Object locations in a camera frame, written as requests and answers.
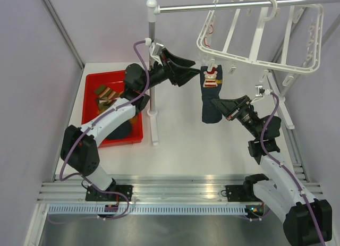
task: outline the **white tabletop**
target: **white tabletop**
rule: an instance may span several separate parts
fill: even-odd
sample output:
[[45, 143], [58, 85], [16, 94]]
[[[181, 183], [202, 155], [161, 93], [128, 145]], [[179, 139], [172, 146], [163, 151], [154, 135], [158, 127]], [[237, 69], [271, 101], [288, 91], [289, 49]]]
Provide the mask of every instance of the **white tabletop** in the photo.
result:
[[[87, 63], [74, 103], [70, 124], [80, 126], [86, 76], [92, 73], [123, 70], [130, 63]], [[220, 98], [254, 97], [255, 85], [263, 69], [237, 64], [229, 74], [229, 62], [223, 62], [223, 86]], [[232, 175], [262, 173], [248, 153], [253, 136], [237, 120], [222, 119], [217, 124], [201, 121], [201, 89], [199, 75], [182, 87], [169, 81], [156, 87], [159, 145], [152, 146], [150, 122], [143, 111], [144, 138], [141, 143], [99, 148], [100, 164], [108, 174], [121, 175]], [[266, 97], [254, 104], [259, 117], [269, 115], [274, 101]], [[288, 165], [292, 165], [282, 130], [277, 144]], [[59, 174], [62, 160], [59, 160]], [[65, 174], [74, 172], [67, 166]]]

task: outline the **white drying rack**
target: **white drying rack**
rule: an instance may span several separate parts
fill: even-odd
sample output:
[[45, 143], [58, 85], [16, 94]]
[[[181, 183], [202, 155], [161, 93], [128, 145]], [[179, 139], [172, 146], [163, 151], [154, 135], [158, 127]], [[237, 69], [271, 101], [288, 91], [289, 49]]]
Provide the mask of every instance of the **white drying rack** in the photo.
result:
[[[280, 95], [277, 84], [274, 80], [273, 75], [268, 71], [268, 69], [279, 70], [288, 72], [288, 75], [284, 81], [284, 85], [286, 85], [283, 92], [286, 92], [289, 89], [294, 81], [295, 75], [308, 75], [316, 71], [320, 66], [320, 49], [321, 49], [321, 34], [322, 34], [322, 20], [324, 16], [323, 8], [320, 4], [322, 3], [339, 3], [340, 0], [238, 0], [237, 2], [228, 2], [228, 3], [218, 3], [219, 0], [214, 0], [212, 4], [193, 4], [193, 5], [181, 5], [181, 6], [162, 6], [160, 7], [157, 4], [156, 0], [148, 0], [148, 21], [149, 21], [149, 38], [152, 40], [155, 39], [155, 28], [156, 28], [156, 15], [161, 13], [171, 13], [171, 12], [185, 12], [185, 11], [202, 11], [209, 10], [207, 20], [201, 34], [198, 38], [197, 44], [199, 48], [206, 54], [211, 55], [212, 57], [221, 57], [231, 61], [238, 61], [241, 63], [250, 63], [252, 65], [262, 66], [265, 68], [262, 80], [268, 78], [268, 81], [273, 89], [273, 91], [280, 96], [280, 110], [283, 114], [286, 127], [288, 129], [294, 129], [294, 125], [290, 119], [287, 108], [284, 104], [284, 95]], [[265, 27], [265, 23], [269, 20], [272, 20], [276, 13], [277, 9], [280, 6], [290, 6], [290, 15], [287, 22], [286, 34], [284, 39], [284, 49], [283, 55], [280, 63], [272, 63], [268, 61], [260, 61], [257, 60], [258, 51], [262, 39], [263, 29]], [[238, 19], [239, 9], [250, 9], [253, 7], [261, 7], [260, 17], [258, 21], [258, 27], [253, 39], [253, 45], [251, 48], [250, 55], [248, 57], [241, 57], [237, 55], [232, 55], [227, 53], [228, 46], [230, 44], [231, 36], [233, 35], [234, 29], [229, 31], [230, 37], [227, 36], [224, 48], [222, 51], [213, 50], [208, 48], [204, 44], [205, 37], [207, 33], [210, 32], [210, 25], [214, 23], [214, 11], [215, 10], [224, 10], [224, 9], [236, 9], [234, 15], [235, 25]], [[268, 8], [273, 7], [272, 14], [267, 16]], [[286, 64], [287, 60], [287, 51], [290, 39], [290, 32], [292, 22], [296, 22], [299, 20], [302, 10], [304, 7], [309, 7], [312, 9], [318, 10], [317, 20], [314, 24], [311, 25], [309, 29], [310, 39], [308, 41], [308, 50], [305, 62], [302, 66], [291, 66]], [[155, 105], [155, 88], [153, 87], [150, 90], [150, 109], [148, 110], [148, 115], [150, 116], [150, 125], [151, 125], [151, 138], [152, 144], [158, 144], [158, 132], [157, 132], [157, 109]]]

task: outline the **red tray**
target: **red tray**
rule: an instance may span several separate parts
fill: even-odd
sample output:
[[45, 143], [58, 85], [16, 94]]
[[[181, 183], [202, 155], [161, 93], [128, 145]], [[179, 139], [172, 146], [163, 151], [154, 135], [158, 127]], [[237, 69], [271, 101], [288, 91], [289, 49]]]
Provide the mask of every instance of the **red tray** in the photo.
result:
[[[104, 72], [87, 75], [84, 91], [83, 114], [81, 120], [82, 124], [85, 124], [98, 116], [98, 106], [95, 101], [97, 96], [94, 91], [100, 85], [104, 84], [116, 92], [122, 92], [124, 90], [124, 77], [125, 71]], [[127, 137], [119, 140], [104, 139], [104, 141], [102, 141], [102, 143], [100, 144], [100, 147], [139, 143], [142, 141], [142, 139], [143, 124], [142, 114], [140, 113], [138, 114], [136, 123], [132, 125], [131, 133]]]

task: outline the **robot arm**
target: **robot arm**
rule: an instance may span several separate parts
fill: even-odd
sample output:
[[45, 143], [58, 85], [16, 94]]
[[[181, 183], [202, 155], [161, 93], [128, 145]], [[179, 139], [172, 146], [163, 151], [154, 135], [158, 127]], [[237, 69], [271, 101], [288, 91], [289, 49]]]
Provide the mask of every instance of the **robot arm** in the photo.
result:
[[266, 174], [256, 174], [245, 178], [243, 188], [249, 199], [260, 199], [283, 223], [284, 233], [293, 246], [312, 245], [320, 242], [317, 230], [309, 212], [309, 205], [317, 219], [325, 241], [332, 238], [332, 208], [327, 200], [318, 200], [285, 165], [285, 160], [276, 145], [280, 135], [281, 119], [273, 117], [263, 137], [260, 138], [269, 116], [259, 118], [251, 100], [243, 96], [235, 100], [214, 99], [212, 101], [228, 121], [235, 118], [255, 137], [248, 142], [249, 153]]
[[[155, 41], [150, 47], [150, 54], [156, 58], [156, 62], [148, 71], [148, 88], [167, 79], [173, 85], [180, 87], [200, 73], [200, 70], [191, 68], [195, 65], [194, 61], [174, 56], [162, 44]], [[116, 191], [117, 188], [116, 182], [99, 164], [98, 146], [118, 126], [140, 113], [150, 98], [145, 94], [135, 100], [147, 84], [146, 71], [140, 65], [130, 64], [126, 68], [124, 84], [124, 92], [109, 109], [79, 128], [70, 125], [64, 133], [61, 159], [65, 161], [69, 156], [67, 163], [102, 191]], [[81, 135], [83, 135], [82, 139], [72, 150]]]

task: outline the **perforated metal strip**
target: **perforated metal strip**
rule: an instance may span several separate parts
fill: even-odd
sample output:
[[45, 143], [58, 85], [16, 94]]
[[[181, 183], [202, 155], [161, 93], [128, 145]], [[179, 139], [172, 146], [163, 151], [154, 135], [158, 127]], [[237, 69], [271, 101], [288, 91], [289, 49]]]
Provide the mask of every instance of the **perforated metal strip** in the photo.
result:
[[[126, 204], [121, 203], [118, 214]], [[109, 214], [105, 205], [97, 204], [52, 204], [49, 214]], [[129, 214], [135, 215], [245, 215], [245, 205], [130, 205]]]

